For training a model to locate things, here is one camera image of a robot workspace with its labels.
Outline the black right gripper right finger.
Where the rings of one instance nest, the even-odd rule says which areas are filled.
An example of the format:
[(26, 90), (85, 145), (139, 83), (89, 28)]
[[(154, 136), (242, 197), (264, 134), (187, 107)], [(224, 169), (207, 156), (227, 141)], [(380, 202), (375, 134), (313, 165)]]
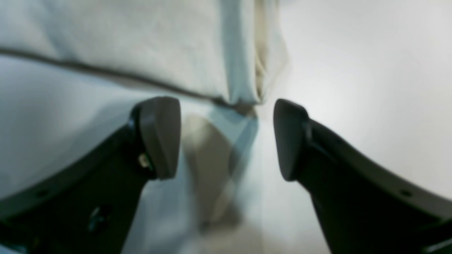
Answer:
[(304, 107), (278, 99), (281, 175), (310, 194), (333, 254), (450, 254), (451, 201), (379, 166)]

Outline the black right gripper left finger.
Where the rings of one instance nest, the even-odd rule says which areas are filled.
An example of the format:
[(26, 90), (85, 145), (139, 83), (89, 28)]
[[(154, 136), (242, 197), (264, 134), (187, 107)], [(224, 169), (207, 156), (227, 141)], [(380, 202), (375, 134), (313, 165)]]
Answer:
[(20, 254), (119, 254), (150, 180), (175, 177), (181, 105), (154, 97), (61, 172), (1, 199), (1, 246)]

